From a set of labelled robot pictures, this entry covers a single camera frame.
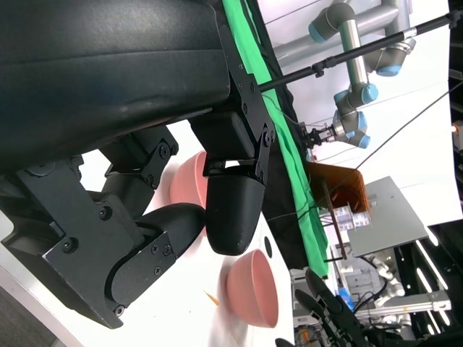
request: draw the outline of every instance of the blue object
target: blue object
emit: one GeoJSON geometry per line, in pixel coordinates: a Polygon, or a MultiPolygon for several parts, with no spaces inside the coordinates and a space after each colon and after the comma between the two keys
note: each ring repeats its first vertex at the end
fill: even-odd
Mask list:
{"type": "Polygon", "coordinates": [[[378,98],[378,88],[373,83],[368,83],[362,89],[362,102],[366,105],[378,98]]]}
{"type": "Polygon", "coordinates": [[[349,291],[344,287],[341,287],[339,289],[339,296],[346,303],[347,307],[349,307],[351,311],[354,311],[354,302],[352,301],[349,291]]]}
{"type": "Polygon", "coordinates": [[[394,77],[399,74],[399,71],[402,67],[400,65],[391,65],[389,67],[383,67],[379,70],[376,70],[376,74],[384,77],[394,77]]]}
{"type": "Polygon", "coordinates": [[[364,129],[367,127],[367,118],[363,112],[359,111],[359,126],[358,129],[364,129]]]}
{"type": "Polygon", "coordinates": [[[335,94],[334,95],[334,102],[338,103],[338,101],[340,101],[347,94],[349,94],[348,90],[343,90],[342,92],[339,92],[339,93],[335,94]]]}
{"type": "Polygon", "coordinates": [[[371,137],[369,137],[368,135],[363,135],[359,143],[359,148],[366,149],[368,145],[370,144],[370,140],[371,140],[371,137]]]}
{"type": "Polygon", "coordinates": [[[309,25],[309,34],[310,34],[310,37],[313,38],[313,40],[314,40],[316,43],[325,42],[325,39],[322,38],[322,37],[320,36],[320,34],[319,34],[318,31],[315,29],[315,27],[313,26],[312,23],[310,23],[310,25],[309,25]]]}

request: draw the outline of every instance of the gray panel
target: gray panel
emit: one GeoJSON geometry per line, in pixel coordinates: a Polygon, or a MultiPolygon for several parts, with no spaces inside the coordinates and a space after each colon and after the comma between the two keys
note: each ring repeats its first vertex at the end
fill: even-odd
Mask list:
{"type": "Polygon", "coordinates": [[[427,237],[422,221],[391,177],[366,185],[371,224],[347,231],[354,256],[427,237]]]}

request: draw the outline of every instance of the black mount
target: black mount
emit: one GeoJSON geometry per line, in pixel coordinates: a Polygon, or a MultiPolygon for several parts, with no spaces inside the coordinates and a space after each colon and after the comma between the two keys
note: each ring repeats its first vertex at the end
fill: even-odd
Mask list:
{"type": "Polygon", "coordinates": [[[307,132],[307,126],[300,123],[302,139],[307,148],[313,149],[315,145],[321,146],[324,142],[332,142],[336,136],[334,125],[326,125],[324,128],[313,128],[311,132],[307,132]]]}

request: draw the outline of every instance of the wire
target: wire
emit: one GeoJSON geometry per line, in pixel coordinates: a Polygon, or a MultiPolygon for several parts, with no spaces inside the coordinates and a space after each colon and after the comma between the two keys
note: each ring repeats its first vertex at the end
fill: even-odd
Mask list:
{"type": "Polygon", "coordinates": [[[383,287],[376,294],[369,296],[368,298],[366,298],[366,300],[357,304],[357,306],[354,308],[354,313],[357,313],[359,309],[361,309],[366,304],[368,304],[368,302],[371,301],[371,299],[376,300],[377,298],[379,298],[379,296],[386,290],[386,288],[388,287],[388,283],[389,283],[389,281],[386,280],[385,278],[383,278],[383,280],[384,280],[383,287]]]}
{"type": "Polygon", "coordinates": [[[286,113],[284,113],[284,112],[276,105],[275,101],[273,101],[273,99],[272,99],[270,96],[265,95],[265,94],[262,94],[262,96],[263,96],[264,98],[269,99],[269,100],[272,102],[273,106],[274,106],[278,111],[280,111],[281,114],[282,114],[283,116],[285,116],[286,119],[287,119],[288,121],[290,121],[290,122],[293,123],[293,124],[296,124],[296,125],[304,124],[306,127],[308,127],[308,126],[320,127],[320,128],[324,128],[324,127],[325,127],[324,125],[306,124],[306,123],[304,123],[303,121],[301,121],[301,122],[299,123],[298,121],[293,120],[290,116],[288,116],[286,113]]]}
{"type": "Polygon", "coordinates": [[[369,259],[365,258],[363,255],[361,255],[359,257],[361,260],[363,260],[364,262],[367,262],[368,264],[370,264],[372,267],[374,267],[375,269],[378,269],[378,267],[369,259]]]}
{"type": "Polygon", "coordinates": [[[342,153],[349,152],[350,150],[354,150],[354,149],[356,149],[356,147],[349,148],[348,150],[343,150],[342,152],[339,152],[338,154],[332,155],[331,157],[327,157],[327,158],[322,159],[322,160],[317,160],[316,163],[320,163],[320,162],[322,162],[322,161],[325,161],[325,160],[328,160],[328,159],[332,159],[332,158],[334,158],[334,157],[337,157],[338,155],[341,155],[342,153]]]}
{"type": "MultiPolygon", "coordinates": [[[[415,117],[413,117],[412,119],[410,119],[407,123],[405,123],[403,126],[401,126],[396,132],[394,132],[386,141],[384,141],[378,148],[376,148],[371,154],[369,154],[368,157],[366,157],[356,168],[354,168],[350,173],[348,173],[344,179],[338,183],[336,186],[334,186],[334,188],[332,188],[329,192],[328,192],[328,196],[331,195],[332,192],[334,192],[336,189],[338,189],[340,186],[342,186],[342,184],[344,184],[347,179],[350,178],[351,175],[353,175],[355,173],[355,171],[357,171],[360,166],[362,166],[363,164],[366,163],[366,161],[368,159],[370,159],[371,157],[373,157],[381,148],[383,148],[389,141],[391,141],[393,138],[395,138],[395,136],[397,136],[398,133],[400,133],[405,127],[407,127],[408,125],[410,125],[410,123],[412,123],[415,119],[417,119],[418,117],[420,117],[422,114],[424,114],[429,108],[433,107],[435,104],[437,104],[438,101],[440,101],[442,98],[444,98],[446,95],[450,94],[451,92],[453,92],[454,90],[456,90],[460,85],[463,85],[463,81],[461,81],[458,85],[456,85],[455,87],[453,87],[452,89],[450,90],[447,90],[443,95],[441,95],[439,98],[435,99],[432,103],[430,103],[428,106],[426,106],[421,112],[419,112],[419,114],[417,114],[415,117]]],[[[309,210],[307,210],[304,214],[302,214],[300,218],[302,218],[304,215],[306,215],[307,213],[309,213],[313,208],[316,208],[317,205],[320,204],[320,202],[322,202],[323,200],[325,199],[325,197],[323,197],[322,199],[318,200],[314,206],[312,207],[309,207],[309,210]]],[[[278,218],[283,218],[283,217],[287,217],[287,216],[290,216],[290,215],[296,215],[298,214],[301,210],[298,210],[297,212],[293,212],[293,213],[287,213],[287,214],[284,214],[284,215],[278,215],[276,217],[273,217],[271,218],[270,220],[275,220],[275,219],[278,219],[278,218]]]]}
{"type": "Polygon", "coordinates": [[[362,302],[362,300],[367,296],[367,294],[371,294],[371,296],[375,295],[372,291],[366,291],[362,296],[359,295],[359,299],[357,300],[357,305],[355,305],[354,309],[362,302]]]}
{"type": "Polygon", "coordinates": [[[432,103],[430,103],[428,106],[426,106],[421,112],[419,112],[419,114],[417,114],[415,117],[413,117],[412,119],[410,119],[407,123],[405,123],[404,125],[402,125],[396,132],[394,132],[386,141],[384,141],[378,148],[376,148],[371,154],[369,154],[368,157],[366,157],[353,171],[351,171],[350,173],[348,173],[346,175],[346,177],[341,181],[341,183],[338,183],[332,190],[329,191],[328,195],[330,195],[332,192],[334,192],[336,189],[338,189],[342,184],[344,184],[347,179],[352,175],[354,174],[354,172],[356,170],[358,170],[360,168],[360,166],[362,166],[363,164],[365,164],[365,162],[370,159],[371,157],[373,157],[381,148],[383,148],[389,141],[391,141],[393,138],[395,138],[395,136],[397,136],[398,133],[400,133],[405,127],[407,127],[408,125],[410,125],[415,119],[417,119],[419,116],[421,116],[423,113],[425,113],[428,109],[430,109],[431,107],[433,107],[435,104],[437,104],[438,101],[440,101],[442,98],[444,98],[446,95],[450,94],[451,92],[453,92],[454,90],[456,90],[460,85],[463,85],[463,81],[461,81],[458,85],[456,85],[455,87],[453,87],[452,89],[450,90],[447,90],[444,94],[442,94],[440,97],[438,97],[437,99],[435,99],[432,103]]]}

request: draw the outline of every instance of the green cloth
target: green cloth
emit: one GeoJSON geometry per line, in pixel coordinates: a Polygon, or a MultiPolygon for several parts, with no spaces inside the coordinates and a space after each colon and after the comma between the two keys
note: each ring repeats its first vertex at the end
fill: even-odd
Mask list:
{"type": "MultiPolygon", "coordinates": [[[[248,73],[254,74],[258,84],[271,80],[252,31],[247,23],[240,0],[223,0],[226,17],[230,24],[231,33],[241,54],[243,63],[248,73]]],[[[265,92],[264,101],[268,112],[275,124],[276,133],[279,139],[281,153],[291,181],[294,205],[298,211],[299,227],[304,241],[304,248],[310,268],[319,276],[328,274],[326,259],[326,248],[328,240],[318,216],[318,210],[309,207],[315,205],[310,185],[305,174],[303,163],[296,144],[289,131],[281,107],[278,102],[275,90],[265,92]]]]}

